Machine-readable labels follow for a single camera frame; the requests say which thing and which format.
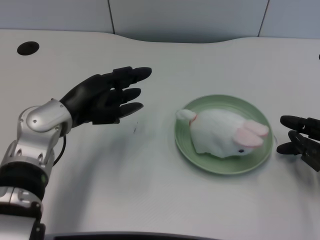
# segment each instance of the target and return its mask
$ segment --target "plate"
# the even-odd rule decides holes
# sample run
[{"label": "plate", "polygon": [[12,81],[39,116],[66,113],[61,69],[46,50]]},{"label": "plate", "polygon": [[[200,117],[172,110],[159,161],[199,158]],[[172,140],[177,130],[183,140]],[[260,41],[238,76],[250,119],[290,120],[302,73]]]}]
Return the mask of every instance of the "plate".
[{"label": "plate", "polygon": [[261,165],[272,152],[274,138],[267,118],[259,109],[245,100],[228,95],[209,95],[193,100],[183,109],[188,109],[195,113],[208,109],[225,109],[269,127],[270,131],[264,139],[263,145],[250,154],[219,158],[209,153],[196,153],[188,123],[176,120],[174,137],[177,147],[190,162],[206,171],[223,175],[242,174]]}]

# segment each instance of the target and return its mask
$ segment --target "white plush rabbit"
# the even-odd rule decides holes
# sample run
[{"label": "white plush rabbit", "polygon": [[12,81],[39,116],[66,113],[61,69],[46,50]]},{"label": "white plush rabbit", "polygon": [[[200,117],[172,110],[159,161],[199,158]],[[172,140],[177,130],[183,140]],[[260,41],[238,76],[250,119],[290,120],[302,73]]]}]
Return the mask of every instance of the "white plush rabbit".
[{"label": "white plush rabbit", "polygon": [[198,114],[183,109],[176,118],[188,120],[195,151],[219,158],[247,155],[262,146],[269,128],[224,109],[204,110]]}]

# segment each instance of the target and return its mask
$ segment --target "gray wall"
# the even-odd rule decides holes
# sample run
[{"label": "gray wall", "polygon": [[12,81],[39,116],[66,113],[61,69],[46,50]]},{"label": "gray wall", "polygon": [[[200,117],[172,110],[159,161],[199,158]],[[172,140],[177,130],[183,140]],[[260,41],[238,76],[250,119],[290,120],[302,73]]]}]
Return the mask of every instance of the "gray wall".
[{"label": "gray wall", "polygon": [[320,0],[270,0],[261,37],[320,38]]},{"label": "gray wall", "polygon": [[269,0],[269,4],[268,0],[109,0],[109,4],[108,0],[0,0],[0,28],[115,31],[137,40],[181,43],[257,36],[320,38],[320,0]]},{"label": "gray wall", "polygon": [[0,0],[0,29],[113,33],[107,0]]},{"label": "gray wall", "polygon": [[110,0],[115,33],[157,42],[258,36],[268,0]]}]

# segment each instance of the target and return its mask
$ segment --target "bunny ear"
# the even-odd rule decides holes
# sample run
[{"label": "bunny ear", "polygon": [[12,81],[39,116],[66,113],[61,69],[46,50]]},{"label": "bunny ear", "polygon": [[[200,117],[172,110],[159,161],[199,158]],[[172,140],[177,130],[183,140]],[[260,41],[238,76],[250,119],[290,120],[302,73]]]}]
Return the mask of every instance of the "bunny ear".
[{"label": "bunny ear", "polygon": [[269,128],[267,126],[253,120],[245,121],[243,127],[260,137],[265,137],[269,133]]},{"label": "bunny ear", "polygon": [[240,144],[241,146],[247,148],[257,148],[262,146],[262,144],[264,143],[261,137],[255,135],[253,132],[245,128],[238,128],[233,137],[233,140],[237,144]]}]

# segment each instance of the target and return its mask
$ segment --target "white table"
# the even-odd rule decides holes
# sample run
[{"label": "white table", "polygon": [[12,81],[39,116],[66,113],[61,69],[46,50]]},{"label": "white table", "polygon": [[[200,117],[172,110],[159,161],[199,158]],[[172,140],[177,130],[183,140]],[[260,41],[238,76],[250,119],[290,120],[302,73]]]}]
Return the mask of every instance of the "white table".
[{"label": "white table", "polygon": [[[33,55],[17,47],[36,41]],[[19,113],[60,99],[94,74],[151,67],[138,83],[139,112],[120,125],[73,129],[44,198],[47,234],[160,232],[223,240],[320,238],[320,177],[276,153],[258,169],[221,176],[193,166],[174,140],[175,112],[227,94],[255,104],[279,144],[281,115],[320,119],[320,40],[243,38],[155,43],[106,33],[0,30],[0,153],[15,139]],[[60,151],[61,143],[56,148]]]}]

